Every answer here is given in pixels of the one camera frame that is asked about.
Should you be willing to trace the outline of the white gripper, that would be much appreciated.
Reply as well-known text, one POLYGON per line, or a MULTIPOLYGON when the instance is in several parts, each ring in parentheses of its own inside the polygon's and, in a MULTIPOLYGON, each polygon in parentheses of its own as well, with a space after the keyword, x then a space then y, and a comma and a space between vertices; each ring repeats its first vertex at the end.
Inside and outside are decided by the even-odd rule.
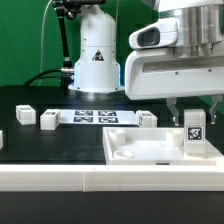
POLYGON ((213 95, 209 114, 214 124, 224 94, 224 51, 185 59, 175 59, 171 48, 133 51, 125 65, 125 93, 131 100, 168 98, 167 107, 176 126, 176 98, 213 95))

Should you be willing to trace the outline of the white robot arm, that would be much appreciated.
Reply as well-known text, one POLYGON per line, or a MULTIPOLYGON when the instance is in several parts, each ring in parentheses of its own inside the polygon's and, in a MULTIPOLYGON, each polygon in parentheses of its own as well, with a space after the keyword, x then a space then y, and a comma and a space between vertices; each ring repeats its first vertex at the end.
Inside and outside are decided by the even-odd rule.
MULTIPOLYGON (((179 97, 212 97, 214 122, 224 96, 224 0, 142 0, 159 13, 133 32, 125 63, 125 93, 131 100, 165 99, 179 121, 179 97)), ((71 88, 92 96, 116 91, 115 23, 95 4, 81 13, 81 52, 71 88)))

